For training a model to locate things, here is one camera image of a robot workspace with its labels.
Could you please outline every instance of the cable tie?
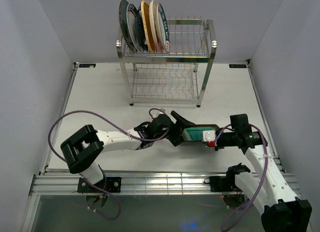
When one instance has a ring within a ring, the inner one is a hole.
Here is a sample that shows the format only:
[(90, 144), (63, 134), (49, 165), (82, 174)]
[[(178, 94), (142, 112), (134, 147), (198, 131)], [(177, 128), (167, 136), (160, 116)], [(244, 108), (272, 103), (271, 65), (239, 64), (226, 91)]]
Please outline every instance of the cable tie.
[(129, 137), (129, 140), (131, 139), (131, 136), (130, 136), (131, 132), (128, 131), (128, 133), (126, 134), (128, 137)]
[(273, 159), (274, 157), (272, 155), (263, 154), (262, 158), (263, 159), (265, 159), (265, 158)]

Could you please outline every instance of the stainless steel dish rack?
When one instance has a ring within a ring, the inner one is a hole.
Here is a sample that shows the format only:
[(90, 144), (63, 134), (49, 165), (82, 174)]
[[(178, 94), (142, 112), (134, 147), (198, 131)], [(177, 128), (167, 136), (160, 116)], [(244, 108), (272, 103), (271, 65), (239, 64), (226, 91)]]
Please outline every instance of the stainless steel dish rack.
[[(201, 18), (169, 18), (167, 22), (169, 52), (132, 52), (119, 29), (116, 49), (131, 106), (134, 102), (201, 106), (217, 51), (214, 23)], [(132, 63), (133, 79), (128, 76), (125, 63)], [(200, 89), (197, 78), (199, 63), (206, 63)]]

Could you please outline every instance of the red button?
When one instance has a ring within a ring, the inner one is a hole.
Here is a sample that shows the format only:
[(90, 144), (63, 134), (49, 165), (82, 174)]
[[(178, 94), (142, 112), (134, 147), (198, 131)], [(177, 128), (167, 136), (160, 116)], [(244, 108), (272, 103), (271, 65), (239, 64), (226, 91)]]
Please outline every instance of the red button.
[(209, 147), (214, 147), (216, 145), (216, 143), (214, 141), (209, 141), (208, 142), (208, 146)]

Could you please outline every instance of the white wall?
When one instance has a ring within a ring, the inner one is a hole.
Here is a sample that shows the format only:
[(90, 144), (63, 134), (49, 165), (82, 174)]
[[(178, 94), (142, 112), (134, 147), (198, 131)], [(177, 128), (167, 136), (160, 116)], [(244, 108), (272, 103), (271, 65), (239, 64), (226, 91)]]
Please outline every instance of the white wall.
[(320, 231), (320, 0), (284, 0), (252, 58), (252, 73), (288, 172)]
[[(73, 62), (118, 61), (121, 0), (39, 0)], [(136, 7), (141, 0), (127, 0)], [(216, 61), (252, 58), (283, 0), (156, 0), (167, 17), (212, 19)]]
[(0, 0), (0, 231), (17, 232), (72, 63), (38, 0)]

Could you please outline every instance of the white table surface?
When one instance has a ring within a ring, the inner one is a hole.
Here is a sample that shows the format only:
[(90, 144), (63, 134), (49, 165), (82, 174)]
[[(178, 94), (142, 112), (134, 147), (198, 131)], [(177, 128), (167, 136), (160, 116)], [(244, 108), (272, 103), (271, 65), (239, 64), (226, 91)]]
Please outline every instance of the white table surface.
[[(130, 79), (132, 65), (127, 66)], [(202, 84), (205, 65), (199, 65), (198, 77)], [(196, 124), (217, 124), (221, 128), (230, 123), (230, 115), (247, 114), (249, 122), (266, 130), (260, 114), (249, 72), (246, 68), (229, 68), (228, 64), (214, 63), (202, 105), (172, 105), (135, 103), (129, 106), (123, 76), (118, 63), (97, 63), (95, 68), (79, 68), (76, 72), (65, 112), (90, 110), (105, 116), (123, 129), (132, 129), (150, 121), (149, 108), (164, 108), (169, 114), (175, 110)], [(55, 149), (62, 155), (60, 144), (84, 125), (96, 130), (115, 129), (91, 114), (72, 114), (63, 119)], [(185, 142), (177, 147), (164, 139), (142, 150), (117, 150), (102, 153), (96, 159), (104, 170), (151, 172), (226, 172), (240, 162), (254, 169), (237, 147), (213, 151), (197, 142)], [(67, 169), (67, 164), (52, 154), (48, 169)]]

